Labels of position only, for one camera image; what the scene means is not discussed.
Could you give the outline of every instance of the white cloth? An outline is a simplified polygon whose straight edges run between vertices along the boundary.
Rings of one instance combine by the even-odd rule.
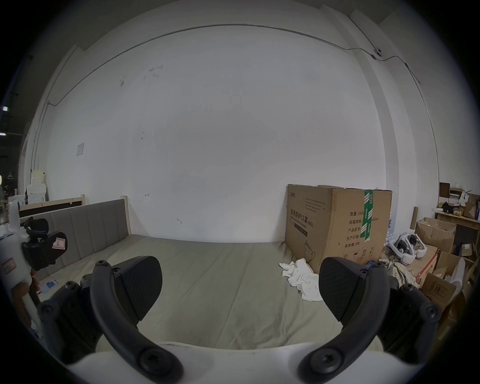
[[[313,273],[305,259],[293,261],[290,264],[279,263],[284,271],[282,276],[288,277],[288,283],[292,287],[297,287],[301,292],[301,298],[307,301],[322,301],[320,291],[318,290],[318,275]]]

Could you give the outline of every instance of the screw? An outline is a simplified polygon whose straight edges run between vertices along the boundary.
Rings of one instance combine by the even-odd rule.
[[[335,372],[342,366],[342,355],[333,348],[320,348],[310,357],[312,371],[319,374]]]
[[[44,315],[48,315],[49,313],[53,312],[53,307],[51,305],[44,305],[42,308],[42,313]]]
[[[436,315],[437,315],[437,310],[435,309],[435,307],[431,305],[430,307],[427,308],[427,316],[433,319]]]
[[[161,348],[149,348],[143,351],[139,362],[145,371],[157,376],[169,374],[173,366],[170,354]]]

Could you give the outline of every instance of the ceiling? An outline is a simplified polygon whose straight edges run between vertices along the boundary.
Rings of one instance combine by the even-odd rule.
[[[354,9],[359,10],[370,20],[380,24],[402,0],[295,0],[299,3],[308,4],[315,8],[320,8],[325,4],[337,11],[350,15]]]

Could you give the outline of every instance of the label sticker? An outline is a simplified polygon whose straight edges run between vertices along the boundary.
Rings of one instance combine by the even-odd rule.
[[[372,227],[372,213],[373,213],[373,191],[365,190],[365,200],[363,207],[363,222],[361,227],[360,237],[364,237],[365,241],[370,240],[370,229]]]
[[[17,267],[17,264],[15,264],[14,259],[8,259],[4,263],[2,263],[1,268],[4,274],[7,274],[11,271],[13,271]]]
[[[52,249],[65,249],[65,239],[57,237],[52,245]]]

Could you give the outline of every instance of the white vr headset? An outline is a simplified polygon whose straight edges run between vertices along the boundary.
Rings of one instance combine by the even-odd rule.
[[[404,265],[412,264],[415,259],[421,259],[427,252],[427,247],[412,229],[400,235],[397,240],[389,241],[387,246]]]

